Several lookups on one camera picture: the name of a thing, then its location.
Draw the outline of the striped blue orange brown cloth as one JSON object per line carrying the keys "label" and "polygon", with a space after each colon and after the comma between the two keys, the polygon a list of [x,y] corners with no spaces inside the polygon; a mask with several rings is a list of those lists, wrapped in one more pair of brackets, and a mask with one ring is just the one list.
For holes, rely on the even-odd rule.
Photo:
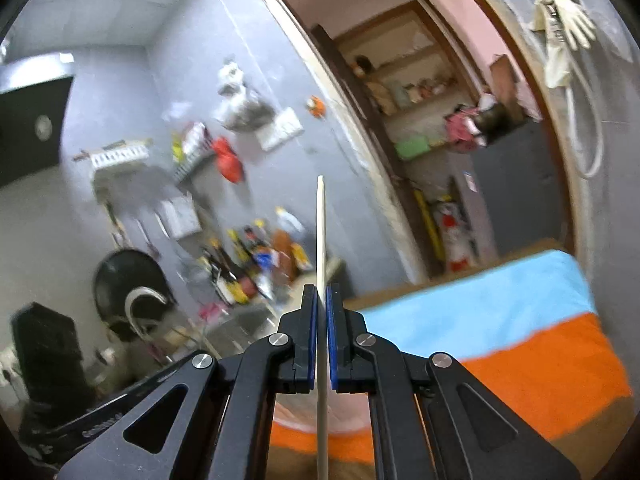
{"label": "striped blue orange brown cloth", "polygon": [[543,240],[492,266],[352,298],[371,333],[446,352],[592,479],[634,421],[634,395],[578,262]]}

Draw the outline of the black wok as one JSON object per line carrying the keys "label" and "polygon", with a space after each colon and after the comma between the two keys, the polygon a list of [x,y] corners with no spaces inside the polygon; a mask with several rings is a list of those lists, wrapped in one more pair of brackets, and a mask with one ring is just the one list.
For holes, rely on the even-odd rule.
{"label": "black wok", "polygon": [[148,286],[167,295],[171,300],[171,309],[175,307],[175,296],[162,268],[145,252],[130,248],[116,250],[96,268],[92,283],[96,312],[122,342],[138,338],[125,320],[124,302],[128,292],[139,286]]}

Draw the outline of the dark sauce bottle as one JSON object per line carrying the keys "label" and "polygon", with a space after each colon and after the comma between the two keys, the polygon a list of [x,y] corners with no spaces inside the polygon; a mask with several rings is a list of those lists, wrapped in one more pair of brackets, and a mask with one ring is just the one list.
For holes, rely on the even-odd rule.
{"label": "dark sauce bottle", "polygon": [[209,240],[208,263],[212,271],[213,281],[219,289],[221,296],[228,304],[248,304],[250,298],[242,289],[241,283],[226,265],[226,260],[221,255],[220,247],[214,238]]}

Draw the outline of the red fire extinguisher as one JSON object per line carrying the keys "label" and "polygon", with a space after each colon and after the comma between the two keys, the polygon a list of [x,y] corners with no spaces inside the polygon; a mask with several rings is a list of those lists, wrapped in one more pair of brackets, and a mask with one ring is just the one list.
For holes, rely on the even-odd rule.
{"label": "red fire extinguisher", "polygon": [[444,242],[447,270],[456,273],[475,266],[475,256],[466,229],[458,221],[456,210],[451,204],[441,204],[440,227]]}

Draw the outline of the clear cooking oil bottle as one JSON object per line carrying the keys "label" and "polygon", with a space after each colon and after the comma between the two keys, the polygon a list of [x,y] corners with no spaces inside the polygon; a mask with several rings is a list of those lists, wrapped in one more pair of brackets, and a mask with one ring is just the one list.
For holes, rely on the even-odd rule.
{"label": "clear cooking oil bottle", "polygon": [[276,213],[277,227],[287,232],[294,242],[300,243],[306,236],[307,230],[295,214],[291,214],[283,207],[277,207]]}

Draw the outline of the red plastic bag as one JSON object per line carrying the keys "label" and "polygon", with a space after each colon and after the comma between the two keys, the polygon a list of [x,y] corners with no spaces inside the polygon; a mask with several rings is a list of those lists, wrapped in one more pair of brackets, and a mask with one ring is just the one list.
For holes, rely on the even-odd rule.
{"label": "red plastic bag", "polygon": [[216,155],[216,166],[220,174],[229,182],[238,184],[243,179],[243,165],[231,144],[224,136],[218,136],[212,143]]}

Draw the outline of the grey cabinet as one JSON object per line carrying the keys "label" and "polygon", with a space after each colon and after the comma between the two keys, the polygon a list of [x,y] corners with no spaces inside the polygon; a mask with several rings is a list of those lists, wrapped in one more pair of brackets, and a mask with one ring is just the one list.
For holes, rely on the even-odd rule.
{"label": "grey cabinet", "polygon": [[566,237],[565,200],[539,122],[526,122],[484,148],[450,152],[448,162],[481,263]]}

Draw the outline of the green box on shelf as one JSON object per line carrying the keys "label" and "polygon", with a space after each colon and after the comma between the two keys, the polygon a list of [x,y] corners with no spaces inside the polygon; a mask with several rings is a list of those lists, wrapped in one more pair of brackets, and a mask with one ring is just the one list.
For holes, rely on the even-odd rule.
{"label": "green box on shelf", "polygon": [[398,157],[404,162],[418,158],[432,150],[426,136],[410,136],[394,144]]}

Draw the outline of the black range hood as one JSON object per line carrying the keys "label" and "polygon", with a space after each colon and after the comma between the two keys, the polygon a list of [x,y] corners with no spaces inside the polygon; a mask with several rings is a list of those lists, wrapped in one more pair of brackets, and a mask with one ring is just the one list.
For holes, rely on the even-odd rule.
{"label": "black range hood", "polygon": [[62,129],[73,79],[58,78],[2,93],[2,186],[60,163]]}

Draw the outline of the black bowl on cabinet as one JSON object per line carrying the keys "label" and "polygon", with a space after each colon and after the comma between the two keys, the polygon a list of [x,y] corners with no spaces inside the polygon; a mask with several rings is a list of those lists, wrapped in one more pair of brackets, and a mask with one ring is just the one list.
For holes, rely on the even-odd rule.
{"label": "black bowl on cabinet", "polygon": [[472,121],[488,144],[503,138],[512,130],[509,112],[501,103],[495,104],[488,110],[479,110]]}

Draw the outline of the hanging bag of goods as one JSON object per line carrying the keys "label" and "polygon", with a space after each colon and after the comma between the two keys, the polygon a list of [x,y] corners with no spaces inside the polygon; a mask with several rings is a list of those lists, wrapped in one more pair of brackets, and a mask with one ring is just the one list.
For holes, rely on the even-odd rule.
{"label": "hanging bag of goods", "polygon": [[233,58],[218,72],[218,96],[214,117],[226,130],[252,132],[272,121],[273,107],[246,82],[245,73]]}

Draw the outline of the dark wooden door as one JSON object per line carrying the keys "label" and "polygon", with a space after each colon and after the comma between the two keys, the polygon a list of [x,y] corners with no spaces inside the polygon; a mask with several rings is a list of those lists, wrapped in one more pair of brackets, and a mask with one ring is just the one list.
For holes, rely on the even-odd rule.
{"label": "dark wooden door", "polygon": [[420,255],[425,272],[431,276],[435,272],[434,246],[428,235],[423,214],[420,211],[414,187],[409,181],[404,165],[396,154],[393,143],[387,134],[382,113],[370,96],[367,86],[349,67],[333,39],[321,25],[314,25],[310,30],[311,39],[318,48],[322,58],[328,64],[331,73],[340,84],[347,102],[357,117],[358,124],[366,136],[369,150],[375,154],[381,164],[385,180],[392,188],[392,197],[398,203],[404,219],[408,223],[408,230],[413,244]]}

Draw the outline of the white rubber gloves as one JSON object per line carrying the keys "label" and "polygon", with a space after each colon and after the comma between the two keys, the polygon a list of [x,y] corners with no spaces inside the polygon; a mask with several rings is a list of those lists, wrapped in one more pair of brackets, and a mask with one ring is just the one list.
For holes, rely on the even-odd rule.
{"label": "white rubber gloves", "polygon": [[567,87],[574,70],[574,52],[590,49],[596,41],[596,26],[573,0],[535,0],[528,25],[546,36],[547,62],[544,81],[550,89]]}

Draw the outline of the white wall rack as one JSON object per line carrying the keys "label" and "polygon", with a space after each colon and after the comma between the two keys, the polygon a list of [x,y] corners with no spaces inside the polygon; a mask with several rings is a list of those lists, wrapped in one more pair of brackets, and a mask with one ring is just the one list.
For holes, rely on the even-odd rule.
{"label": "white wall rack", "polygon": [[143,162],[149,157],[149,147],[154,141],[149,139],[117,141],[96,151],[82,151],[72,157],[73,162],[88,160],[93,170],[103,170],[122,165]]}

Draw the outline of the white wall socket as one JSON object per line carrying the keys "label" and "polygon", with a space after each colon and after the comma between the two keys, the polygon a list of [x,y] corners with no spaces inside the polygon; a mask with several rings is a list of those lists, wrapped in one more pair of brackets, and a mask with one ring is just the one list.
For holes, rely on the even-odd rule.
{"label": "white wall socket", "polygon": [[256,139],[264,152],[270,152],[304,131],[295,110],[282,110],[273,121],[256,131]]}

